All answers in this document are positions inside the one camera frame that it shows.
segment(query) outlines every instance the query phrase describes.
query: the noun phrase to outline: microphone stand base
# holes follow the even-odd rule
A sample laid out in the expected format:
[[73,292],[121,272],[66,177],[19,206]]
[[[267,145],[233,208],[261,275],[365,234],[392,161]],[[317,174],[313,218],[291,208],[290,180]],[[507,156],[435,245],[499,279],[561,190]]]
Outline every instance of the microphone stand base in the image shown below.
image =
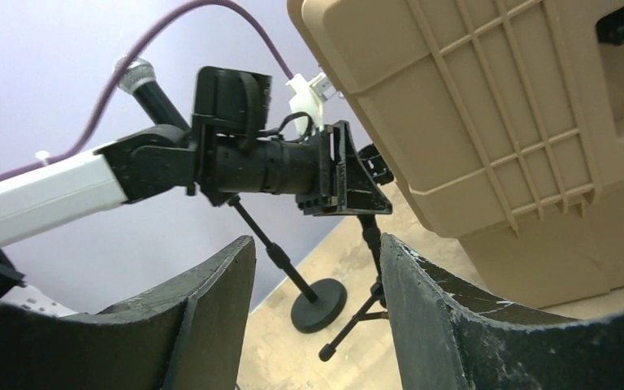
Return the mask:
[[304,295],[292,304],[292,325],[300,333],[315,333],[329,326],[345,307],[348,292],[336,279],[321,279],[310,286],[318,299],[310,302]]

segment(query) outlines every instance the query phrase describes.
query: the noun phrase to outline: beige floor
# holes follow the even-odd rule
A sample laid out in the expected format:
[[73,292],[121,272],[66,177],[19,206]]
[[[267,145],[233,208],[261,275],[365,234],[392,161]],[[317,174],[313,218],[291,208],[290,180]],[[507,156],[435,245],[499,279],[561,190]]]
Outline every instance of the beige floor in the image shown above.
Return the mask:
[[[383,232],[391,233],[419,253],[465,280],[483,283],[456,240],[423,229],[395,186],[382,190],[394,205],[391,216],[379,217]],[[289,312],[298,291],[286,280],[249,318],[240,361],[242,390],[265,389],[401,389],[388,321],[359,323],[329,362],[317,353],[369,297],[376,275],[371,255],[355,218],[346,218],[299,267],[307,280],[332,277],[348,289],[348,303],[327,329],[302,335],[290,323]],[[548,309],[587,319],[624,309],[624,288],[609,295]]]

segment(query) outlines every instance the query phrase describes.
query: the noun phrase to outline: beige plastic bin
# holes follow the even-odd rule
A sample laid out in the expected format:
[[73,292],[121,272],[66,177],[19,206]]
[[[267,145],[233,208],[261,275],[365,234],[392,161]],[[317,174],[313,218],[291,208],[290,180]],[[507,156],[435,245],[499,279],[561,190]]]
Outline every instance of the beige plastic bin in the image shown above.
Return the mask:
[[423,226],[494,293],[624,286],[624,0],[288,0]]

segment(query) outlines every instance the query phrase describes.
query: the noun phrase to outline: white wall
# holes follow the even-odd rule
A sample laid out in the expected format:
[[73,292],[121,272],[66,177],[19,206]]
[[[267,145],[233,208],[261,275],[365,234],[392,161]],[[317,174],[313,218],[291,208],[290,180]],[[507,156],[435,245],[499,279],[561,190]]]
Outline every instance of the white wall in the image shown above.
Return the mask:
[[[161,15],[168,0],[0,0],[0,171],[30,163],[38,150],[60,153],[78,137],[116,60]],[[294,72],[317,63],[290,23],[285,0],[239,2],[270,33]],[[288,113],[284,76],[253,29],[232,11],[208,6],[165,30],[143,54],[159,84],[189,117],[195,76],[206,65],[274,76],[270,126]],[[358,146],[368,138],[342,100],[327,121],[351,120]],[[149,127],[118,91],[90,146]],[[244,195],[243,204],[274,241],[300,262],[338,223],[303,217],[293,197]],[[227,206],[176,189],[90,216],[6,248],[28,281],[75,310],[94,312],[179,274],[249,229]],[[253,304],[284,275],[258,246]]]

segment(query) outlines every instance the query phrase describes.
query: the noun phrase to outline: beige plastic container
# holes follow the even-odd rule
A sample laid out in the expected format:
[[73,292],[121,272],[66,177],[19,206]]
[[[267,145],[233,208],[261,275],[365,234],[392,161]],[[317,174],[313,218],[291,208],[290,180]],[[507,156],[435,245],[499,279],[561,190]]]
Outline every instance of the beige plastic container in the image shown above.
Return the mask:
[[494,293],[624,285],[624,0],[288,0],[422,225]]

